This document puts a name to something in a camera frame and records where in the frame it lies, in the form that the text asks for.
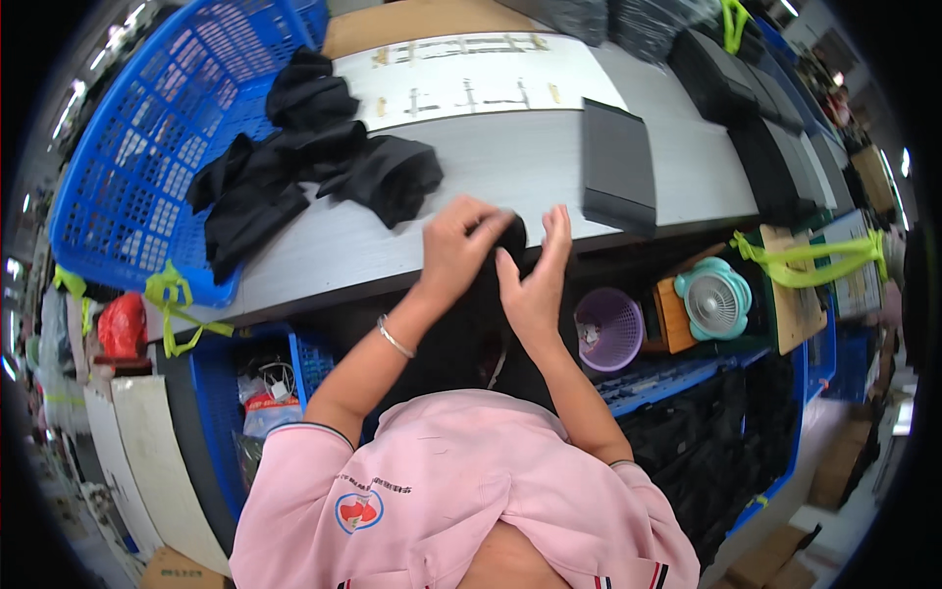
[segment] light blue fan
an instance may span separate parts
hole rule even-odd
[[[753,293],[742,276],[718,257],[697,262],[674,278],[674,291],[684,300],[690,333],[696,339],[733,339],[746,329]]]

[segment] pink shirt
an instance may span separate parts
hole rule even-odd
[[[644,471],[566,439],[543,407],[475,389],[392,407],[355,452],[325,426],[284,425],[238,522],[235,584],[450,589],[502,519],[576,589],[696,587],[690,540]]]

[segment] silver bangle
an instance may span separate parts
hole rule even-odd
[[[406,348],[405,346],[397,342],[391,335],[389,335],[389,332],[386,331],[386,328],[382,326],[382,323],[386,321],[387,319],[389,318],[386,317],[385,313],[383,313],[382,315],[380,315],[378,319],[376,319],[376,326],[380,328],[380,333],[382,334],[382,336],[388,339],[389,343],[396,346],[396,349],[402,352],[402,355],[404,355],[407,358],[415,358],[415,352],[413,352],[412,350],[409,350],[408,348]]]

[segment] hand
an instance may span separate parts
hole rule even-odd
[[[497,250],[497,278],[504,314],[524,350],[534,357],[541,346],[560,340],[560,301],[563,274],[573,249],[572,229],[565,205],[543,215],[546,237],[543,253],[530,276],[520,282],[520,270],[504,249]]]
[[[422,230],[425,263],[416,290],[439,314],[471,286],[513,214],[461,194]],[[468,235],[468,230],[477,227]]]

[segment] person in background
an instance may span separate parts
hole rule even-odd
[[[851,108],[847,105],[851,95],[846,86],[841,86],[827,97],[825,114],[838,127],[846,127],[851,122]]]
[[[489,257],[513,217],[459,196],[426,224],[418,282],[324,379],[303,423],[268,435],[230,560],[240,589],[696,587],[670,503],[560,336],[566,208],[544,215],[523,280],[506,250]],[[558,417],[524,390],[415,393],[359,446],[364,418],[485,259]]]

